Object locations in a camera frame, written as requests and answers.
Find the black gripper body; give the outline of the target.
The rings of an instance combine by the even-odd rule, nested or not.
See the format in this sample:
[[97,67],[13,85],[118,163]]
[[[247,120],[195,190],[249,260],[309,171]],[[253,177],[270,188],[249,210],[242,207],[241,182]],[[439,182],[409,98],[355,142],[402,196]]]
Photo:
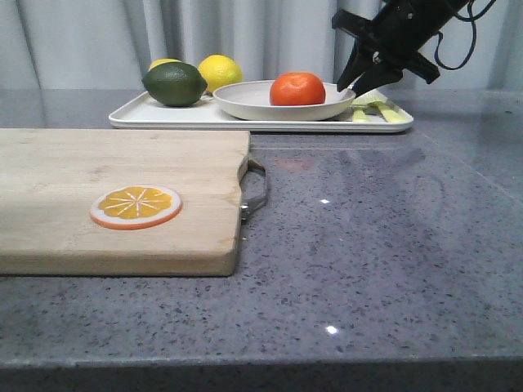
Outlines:
[[390,1],[371,20],[340,9],[332,18],[332,27],[350,34],[368,48],[370,67],[366,71],[372,67],[407,69],[430,84],[440,76],[440,71],[419,50],[466,4],[465,1]]

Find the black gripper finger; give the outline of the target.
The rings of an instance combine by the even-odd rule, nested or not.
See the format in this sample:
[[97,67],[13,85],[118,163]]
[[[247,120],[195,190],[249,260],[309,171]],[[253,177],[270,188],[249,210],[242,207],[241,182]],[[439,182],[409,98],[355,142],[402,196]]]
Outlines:
[[355,40],[349,60],[337,81],[337,91],[348,88],[370,67],[370,52],[360,41]]
[[352,90],[356,95],[363,95],[373,89],[399,82],[402,78],[401,69],[372,67],[357,79]]

